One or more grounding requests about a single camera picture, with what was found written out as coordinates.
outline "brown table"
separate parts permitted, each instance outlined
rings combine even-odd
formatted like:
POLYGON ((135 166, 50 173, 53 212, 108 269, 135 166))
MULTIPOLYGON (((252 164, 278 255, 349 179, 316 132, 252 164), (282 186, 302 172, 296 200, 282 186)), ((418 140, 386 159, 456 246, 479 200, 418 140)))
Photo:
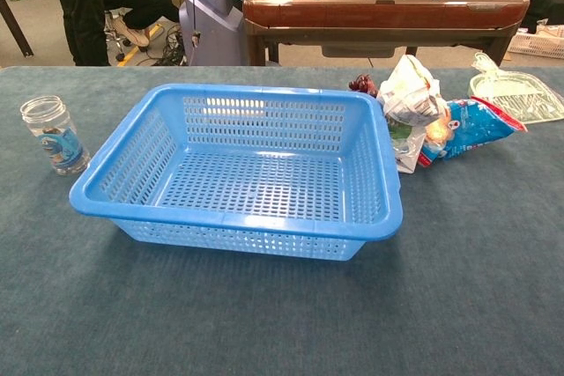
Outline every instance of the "brown table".
POLYGON ((0 14, 10 29, 11 35, 14 36, 14 39, 18 43, 22 55, 24 55, 24 57, 33 56, 32 48, 29 46, 24 33, 19 27, 18 21, 11 12, 10 6, 8 6, 6 0, 0 0, 0 14))
POLYGON ((498 64, 529 0, 245 0, 250 63, 265 64, 265 46, 287 43, 356 48, 370 57, 400 46, 465 45, 498 64))

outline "white basket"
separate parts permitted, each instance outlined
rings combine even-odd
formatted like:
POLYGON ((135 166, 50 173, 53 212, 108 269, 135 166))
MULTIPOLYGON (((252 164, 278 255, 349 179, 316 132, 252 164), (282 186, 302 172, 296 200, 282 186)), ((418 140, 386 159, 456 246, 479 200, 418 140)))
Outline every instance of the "white basket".
POLYGON ((517 33, 508 51, 525 55, 564 59, 564 37, 545 37, 538 34, 517 33))

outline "gray tablecloth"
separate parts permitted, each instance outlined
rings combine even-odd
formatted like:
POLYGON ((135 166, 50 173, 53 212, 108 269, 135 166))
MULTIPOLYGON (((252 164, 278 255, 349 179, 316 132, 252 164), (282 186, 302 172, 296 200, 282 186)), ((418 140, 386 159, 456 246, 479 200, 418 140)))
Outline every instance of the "gray tablecloth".
MULTIPOLYGON (((346 88, 355 69, 0 71, 0 374, 564 374, 564 122, 402 175, 349 262, 138 243, 76 213, 19 116, 58 94, 96 152, 168 82, 346 88)), ((525 70, 564 93, 559 69, 525 70)), ((447 98, 472 70, 432 70, 447 98)))

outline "blue plastic basket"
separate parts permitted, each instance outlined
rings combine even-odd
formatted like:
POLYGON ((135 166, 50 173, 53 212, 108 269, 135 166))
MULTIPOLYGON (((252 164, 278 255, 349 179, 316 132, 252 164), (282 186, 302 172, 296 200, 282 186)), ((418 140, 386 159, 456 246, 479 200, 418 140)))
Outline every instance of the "blue plastic basket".
POLYGON ((150 91, 70 202, 135 240, 331 260, 393 235, 403 216, 375 100, 232 85, 150 91))

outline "perforated basket side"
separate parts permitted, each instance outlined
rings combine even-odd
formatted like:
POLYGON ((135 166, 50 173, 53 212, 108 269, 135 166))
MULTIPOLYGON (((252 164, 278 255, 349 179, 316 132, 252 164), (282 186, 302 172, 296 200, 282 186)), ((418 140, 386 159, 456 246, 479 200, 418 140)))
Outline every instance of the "perforated basket side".
POLYGON ((511 40, 508 51, 564 59, 564 38, 517 33, 511 40))
POLYGON ((364 241, 112 219, 133 239, 187 247, 345 261, 364 241))
POLYGON ((159 111, 152 110, 101 178, 101 192, 110 202, 150 203, 175 150, 159 111))
POLYGON ((190 144, 335 153, 342 148, 345 105, 336 101, 187 96, 184 112, 190 144))
POLYGON ((373 224, 383 212, 382 183, 375 167, 376 142, 365 123, 345 160, 347 210, 355 224, 373 224))

